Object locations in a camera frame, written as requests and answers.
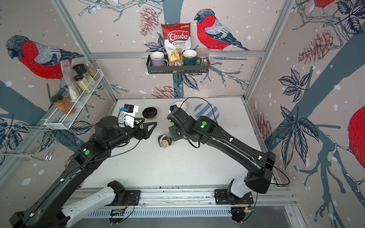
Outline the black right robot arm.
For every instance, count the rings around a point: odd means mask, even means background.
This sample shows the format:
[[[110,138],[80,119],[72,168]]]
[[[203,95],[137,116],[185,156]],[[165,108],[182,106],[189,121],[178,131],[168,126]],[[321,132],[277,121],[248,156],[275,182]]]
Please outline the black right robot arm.
[[[229,185],[227,193],[231,203],[249,192],[267,193],[276,159],[273,152],[256,150],[230,135],[216,121],[206,116],[195,120],[176,105],[170,107],[167,120],[172,124],[169,132],[174,142],[184,139],[191,146],[206,144],[225,153],[247,170],[245,176],[232,180]]]

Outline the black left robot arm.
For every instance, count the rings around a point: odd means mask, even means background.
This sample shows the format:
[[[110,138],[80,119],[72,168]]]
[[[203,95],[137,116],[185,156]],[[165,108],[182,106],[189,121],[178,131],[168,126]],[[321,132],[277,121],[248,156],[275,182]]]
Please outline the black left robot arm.
[[[156,122],[145,123],[144,118],[132,120],[133,127],[119,126],[118,118],[107,116],[95,124],[95,135],[79,147],[64,172],[50,188],[27,210],[14,213],[9,219],[14,228],[70,228],[75,223],[107,205],[113,200],[124,202],[125,188],[113,181],[98,193],[81,201],[66,205],[74,191],[104,160],[113,149],[126,145],[131,139],[148,139]]]

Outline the plush doll keychain decoration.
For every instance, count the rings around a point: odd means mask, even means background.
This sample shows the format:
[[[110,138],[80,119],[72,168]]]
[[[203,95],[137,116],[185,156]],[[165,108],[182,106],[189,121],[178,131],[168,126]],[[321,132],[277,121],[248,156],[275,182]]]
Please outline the plush doll keychain decoration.
[[[167,148],[172,145],[172,138],[169,134],[160,135],[158,142],[160,147]]]

